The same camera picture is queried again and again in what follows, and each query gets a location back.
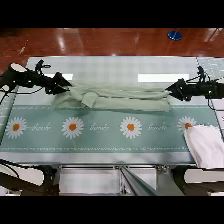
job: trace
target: white flower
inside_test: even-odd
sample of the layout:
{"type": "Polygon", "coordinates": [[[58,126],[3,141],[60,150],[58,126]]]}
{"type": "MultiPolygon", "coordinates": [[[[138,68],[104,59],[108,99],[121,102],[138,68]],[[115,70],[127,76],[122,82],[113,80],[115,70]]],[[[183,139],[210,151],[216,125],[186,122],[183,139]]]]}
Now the white flower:
{"type": "Polygon", "coordinates": [[[140,121],[134,117],[126,117],[120,125],[120,131],[123,131],[123,135],[126,135],[126,138],[135,138],[141,134],[142,125],[140,121]]]}
{"type": "Polygon", "coordinates": [[[70,117],[63,122],[62,131],[63,135],[66,135],[66,138],[70,137],[70,139],[75,138],[82,134],[83,130],[83,121],[77,117],[70,117]]]}
{"type": "Polygon", "coordinates": [[[17,138],[23,134],[23,131],[26,130],[26,120],[22,117],[14,117],[6,127],[6,135],[8,138],[17,138]]]}
{"type": "Polygon", "coordinates": [[[190,117],[182,117],[179,121],[178,121],[178,130],[181,131],[182,133],[184,132],[184,130],[196,125],[196,121],[194,120],[194,118],[190,118],[190,117]]]}

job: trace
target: crumpled white towel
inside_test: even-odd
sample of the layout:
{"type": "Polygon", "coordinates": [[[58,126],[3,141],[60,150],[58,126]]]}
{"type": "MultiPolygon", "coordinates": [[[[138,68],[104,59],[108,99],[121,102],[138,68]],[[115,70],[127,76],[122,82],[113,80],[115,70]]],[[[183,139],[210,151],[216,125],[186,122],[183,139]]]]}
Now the crumpled white towel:
{"type": "Polygon", "coordinates": [[[196,125],[185,130],[184,137],[199,168],[224,168],[224,142],[219,128],[196,125]]]}

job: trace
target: blue oval object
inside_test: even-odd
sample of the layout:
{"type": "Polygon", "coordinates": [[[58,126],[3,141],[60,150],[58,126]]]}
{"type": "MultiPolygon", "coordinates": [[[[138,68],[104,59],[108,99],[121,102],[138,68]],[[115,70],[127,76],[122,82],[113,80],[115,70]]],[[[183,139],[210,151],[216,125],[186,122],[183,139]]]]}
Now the blue oval object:
{"type": "Polygon", "coordinates": [[[181,40],[182,34],[181,34],[181,32],[178,32],[178,31],[174,30],[174,31],[168,32],[168,37],[171,40],[181,40]]]}

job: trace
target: wooden floor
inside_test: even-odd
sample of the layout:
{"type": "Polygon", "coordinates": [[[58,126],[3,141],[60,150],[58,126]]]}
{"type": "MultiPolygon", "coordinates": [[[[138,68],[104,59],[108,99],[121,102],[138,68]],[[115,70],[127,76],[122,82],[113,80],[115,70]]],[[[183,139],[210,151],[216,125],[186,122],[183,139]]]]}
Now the wooden floor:
{"type": "Polygon", "coordinates": [[[224,57],[223,28],[16,28],[0,30],[0,73],[31,56],[212,56],[224,57]],[[167,33],[178,30],[182,40],[167,33]]]}

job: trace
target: tabletop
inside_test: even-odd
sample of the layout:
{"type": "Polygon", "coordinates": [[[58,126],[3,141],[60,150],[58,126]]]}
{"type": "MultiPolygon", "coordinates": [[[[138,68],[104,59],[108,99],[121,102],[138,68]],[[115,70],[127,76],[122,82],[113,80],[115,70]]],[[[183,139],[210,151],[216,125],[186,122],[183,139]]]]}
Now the tabletop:
{"type": "MultiPolygon", "coordinates": [[[[43,69],[48,76],[59,71],[68,80],[125,85],[147,82],[147,76],[154,75],[156,84],[166,87],[175,82],[176,77],[193,78],[198,71],[195,57],[162,56],[32,57],[27,68],[34,69],[40,59],[51,65],[51,68],[43,69]]],[[[224,75],[224,59],[198,58],[198,62],[211,79],[224,75]]],[[[38,88],[19,87],[18,92],[32,92],[38,88]]],[[[223,113],[216,114],[209,109],[204,97],[182,102],[169,96],[171,112],[168,113],[58,110],[51,106],[54,96],[46,95],[44,90],[32,95],[17,95],[13,101],[14,97],[12,94],[6,99],[9,106],[1,106],[2,111],[8,108],[5,109],[8,114],[4,116],[10,114],[8,121],[11,123],[20,119],[27,128],[14,139],[2,131],[0,156],[17,162],[189,164],[194,161],[178,124],[187,119],[224,128],[223,113]],[[62,124],[73,117],[83,122],[84,130],[78,138],[69,139],[62,133],[62,124]],[[125,138],[119,129],[122,120],[129,117],[143,125],[141,135],[135,139],[125,138]]],[[[224,109],[223,100],[214,100],[213,105],[224,109]]],[[[1,130],[6,123],[7,119],[2,121],[1,130]]]]}

